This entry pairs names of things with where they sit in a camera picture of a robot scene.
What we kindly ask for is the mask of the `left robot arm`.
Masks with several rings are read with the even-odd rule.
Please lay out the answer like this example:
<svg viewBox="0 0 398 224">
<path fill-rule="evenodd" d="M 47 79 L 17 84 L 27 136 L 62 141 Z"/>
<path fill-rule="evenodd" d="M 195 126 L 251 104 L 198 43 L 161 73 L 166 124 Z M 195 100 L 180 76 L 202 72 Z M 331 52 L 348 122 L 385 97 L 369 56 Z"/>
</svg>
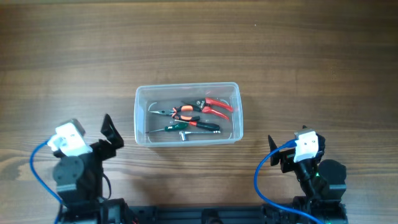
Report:
<svg viewBox="0 0 398 224">
<path fill-rule="evenodd" d="M 61 198 L 59 223 L 138 223 L 122 198 L 103 197 L 103 180 L 109 180 L 103 161 L 116 155 L 124 141 L 110 115 L 104 116 L 101 133 L 106 137 L 88 144 L 77 119 L 55 128 L 48 145 L 59 162 L 53 168 L 57 195 Z"/>
</svg>

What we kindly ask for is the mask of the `green handled screwdriver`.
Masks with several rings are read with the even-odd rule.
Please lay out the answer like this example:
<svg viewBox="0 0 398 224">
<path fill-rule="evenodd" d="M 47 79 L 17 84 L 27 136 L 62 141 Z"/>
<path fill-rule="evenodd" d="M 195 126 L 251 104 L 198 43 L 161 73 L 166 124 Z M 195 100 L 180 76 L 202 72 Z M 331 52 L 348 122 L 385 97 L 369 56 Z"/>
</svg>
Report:
<svg viewBox="0 0 398 224">
<path fill-rule="evenodd" d="M 187 128 L 188 124 L 187 123 L 178 123 L 178 124 L 173 124 L 170 126 L 165 126 L 162 129 L 157 129 L 153 131 L 147 131 L 146 134 L 153 133 L 153 132 L 158 132 L 158 131 L 165 131 L 165 132 L 171 132 L 171 131 L 180 131 L 185 128 Z"/>
</svg>

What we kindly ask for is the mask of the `small silver wrench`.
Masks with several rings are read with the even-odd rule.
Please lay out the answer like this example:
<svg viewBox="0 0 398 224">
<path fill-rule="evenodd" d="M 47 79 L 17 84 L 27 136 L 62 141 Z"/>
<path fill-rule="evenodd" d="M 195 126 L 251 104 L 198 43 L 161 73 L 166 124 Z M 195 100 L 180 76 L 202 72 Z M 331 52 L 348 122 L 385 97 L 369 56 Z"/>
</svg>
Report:
<svg viewBox="0 0 398 224">
<path fill-rule="evenodd" d="M 187 136 L 190 134 L 220 134 L 221 131 L 180 131 L 180 139 L 181 141 L 187 141 Z"/>
</svg>

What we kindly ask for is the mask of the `clear plastic container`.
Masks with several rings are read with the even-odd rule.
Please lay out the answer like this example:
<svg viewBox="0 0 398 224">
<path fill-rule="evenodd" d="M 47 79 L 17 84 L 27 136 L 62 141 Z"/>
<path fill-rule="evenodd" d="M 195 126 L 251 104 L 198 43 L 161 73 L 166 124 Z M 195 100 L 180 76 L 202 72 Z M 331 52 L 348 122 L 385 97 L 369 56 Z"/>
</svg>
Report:
<svg viewBox="0 0 398 224">
<path fill-rule="evenodd" d="M 181 141 L 180 131 L 207 131 L 188 124 L 180 131 L 147 131 L 162 129 L 180 122 L 170 116 L 150 113 L 192 105 L 201 112 L 181 112 L 184 116 L 199 116 L 199 122 L 220 126 L 220 134 L 190 134 Z M 235 82 L 184 83 L 140 86 L 134 105 L 136 142 L 145 147 L 186 147 L 214 144 L 233 144 L 243 137 L 243 106 L 239 87 Z"/>
</svg>

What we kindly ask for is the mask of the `orange black needle-nose pliers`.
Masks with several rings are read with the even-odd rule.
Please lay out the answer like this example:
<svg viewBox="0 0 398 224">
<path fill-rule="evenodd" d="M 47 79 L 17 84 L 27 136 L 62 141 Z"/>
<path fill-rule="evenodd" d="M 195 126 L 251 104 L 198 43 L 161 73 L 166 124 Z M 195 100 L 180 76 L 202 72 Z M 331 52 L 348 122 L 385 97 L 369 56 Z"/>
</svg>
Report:
<svg viewBox="0 0 398 224">
<path fill-rule="evenodd" d="M 199 107 L 197 106 L 183 105 L 183 106 L 173 107 L 171 110 L 156 110 L 149 112 L 164 116 L 170 116 L 171 118 L 179 121 L 199 121 L 200 120 L 199 116 L 184 116 L 180 114 L 181 112 L 192 112 L 192 111 L 201 112 L 201 109 L 199 109 Z"/>
</svg>

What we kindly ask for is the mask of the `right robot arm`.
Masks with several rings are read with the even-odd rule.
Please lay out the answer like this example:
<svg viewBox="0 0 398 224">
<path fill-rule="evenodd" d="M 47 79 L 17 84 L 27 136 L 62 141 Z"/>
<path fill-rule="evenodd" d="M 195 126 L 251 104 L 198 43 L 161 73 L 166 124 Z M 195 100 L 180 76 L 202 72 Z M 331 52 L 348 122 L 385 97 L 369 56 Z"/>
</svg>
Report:
<svg viewBox="0 0 398 224">
<path fill-rule="evenodd" d="M 294 172 L 304 192 L 284 206 L 311 215 L 322 223 L 348 223 L 341 202 L 346 191 L 346 166 L 332 159 L 323 161 L 325 138 L 319 134 L 316 137 L 318 152 L 313 158 L 294 162 L 295 148 L 271 156 L 271 166 L 280 164 L 283 173 Z"/>
</svg>

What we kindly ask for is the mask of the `red black screwdriver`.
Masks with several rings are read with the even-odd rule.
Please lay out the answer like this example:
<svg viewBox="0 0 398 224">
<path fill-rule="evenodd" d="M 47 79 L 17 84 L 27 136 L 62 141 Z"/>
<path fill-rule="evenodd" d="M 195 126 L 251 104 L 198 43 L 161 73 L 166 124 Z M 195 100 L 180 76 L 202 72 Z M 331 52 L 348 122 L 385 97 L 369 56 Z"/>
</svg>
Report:
<svg viewBox="0 0 398 224">
<path fill-rule="evenodd" d="M 207 131 L 219 131 L 220 126 L 214 123 L 203 123 L 199 121 L 183 121 L 183 120 L 178 120 L 176 121 L 181 122 L 181 123 L 188 123 L 190 126 L 195 126 L 200 129 L 205 129 Z"/>
</svg>

